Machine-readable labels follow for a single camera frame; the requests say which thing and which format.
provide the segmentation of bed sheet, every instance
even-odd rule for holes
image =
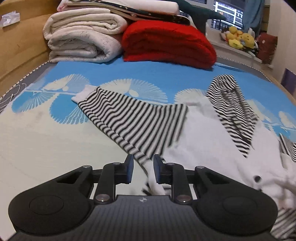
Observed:
[[[124,161],[126,153],[98,130],[71,101],[86,84],[123,93],[155,104],[183,103],[203,95],[212,79],[232,74],[245,99],[266,128],[296,141],[296,107],[274,84],[239,69],[215,64],[210,70],[170,63],[105,64],[60,62],[28,86],[0,115],[0,236],[13,227],[7,215],[18,193],[79,166],[102,168]],[[145,174],[135,164],[131,185],[118,194],[141,194]]]

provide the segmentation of white wall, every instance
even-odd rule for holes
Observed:
[[[296,12],[284,0],[270,0],[267,33],[279,38],[272,74],[281,82],[285,68],[296,73]]]

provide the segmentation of folded blanket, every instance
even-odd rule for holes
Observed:
[[[122,52],[120,35],[106,35],[94,30],[61,29],[48,41],[52,50],[51,63],[59,61],[84,61],[103,63]]]
[[[190,25],[190,21],[187,17],[181,16],[181,15],[173,15],[172,13],[162,13],[161,10],[157,12],[148,11],[148,10],[139,10],[137,8],[129,7],[129,3],[126,2],[126,5],[123,4],[117,4],[107,1],[101,1],[101,0],[81,0],[81,1],[72,1],[69,0],[66,2],[66,6],[62,8],[62,11],[66,11],[69,9],[72,9],[73,7],[100,7],[100,8],[108,8],[112,13],[118,14],[124,18],[131,19],[133,21],[138,20],[161,20],[166,22],[173,22],[173,23],[179,23],[179,24],[185,24]]]
[[[103,34],[120,34],[127,27],[126,20],[105,8],[83,8],[58,12],[47,20],[43,28],[45,39],[64,28],[95,30]]]
[[[61,11],[62,7],[68,5],[68,2],[69,0],[62,0],[57,10]],[[160,0],[108,0],[108,2],[148,12],[165,13],[170,15],[180,14],[179,6],[174,1],[163,2]]]
[[[131,24],[123,34],[124,61],[167,61],[207,69],[216,51],[192,26],[154,20]]]

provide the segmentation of white logo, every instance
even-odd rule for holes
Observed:
[[[139,201],[140,202],[146,202],[147,201],[147,198],[142,197],[142,198],[139,199]]]

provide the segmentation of blue curtain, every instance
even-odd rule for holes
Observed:
[[[256,35],[259,34],[264,5],[265,0],[246,0],[242,17],[244,32],[252,28]]]

